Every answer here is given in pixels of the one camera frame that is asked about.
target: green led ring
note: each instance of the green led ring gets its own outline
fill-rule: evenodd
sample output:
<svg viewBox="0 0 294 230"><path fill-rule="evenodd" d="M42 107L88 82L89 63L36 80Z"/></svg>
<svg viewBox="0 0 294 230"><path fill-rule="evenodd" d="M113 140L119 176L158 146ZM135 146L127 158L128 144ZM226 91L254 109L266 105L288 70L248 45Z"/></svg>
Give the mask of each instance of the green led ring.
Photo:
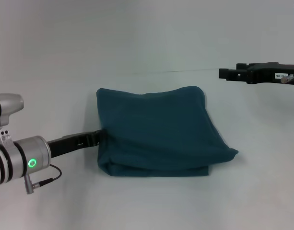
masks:
<svg viewBox="0 0 294 230"><path fill-rule="evenodd" d="M33 168L37 165L37 161L36 159L30 159L30 161L28 162L28 167Z"/></svg>

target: label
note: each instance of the label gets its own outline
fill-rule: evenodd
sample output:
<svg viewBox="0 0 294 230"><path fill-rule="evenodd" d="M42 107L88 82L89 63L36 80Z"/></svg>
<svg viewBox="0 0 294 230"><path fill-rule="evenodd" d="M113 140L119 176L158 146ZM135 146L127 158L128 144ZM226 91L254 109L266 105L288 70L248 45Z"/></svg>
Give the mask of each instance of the label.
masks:
<svg viewBox="0 0 294 230"><path fill-rule="evenodd" d="M275 79L281 79L287 76L289 76L288 73L275 73Z"/></svg>

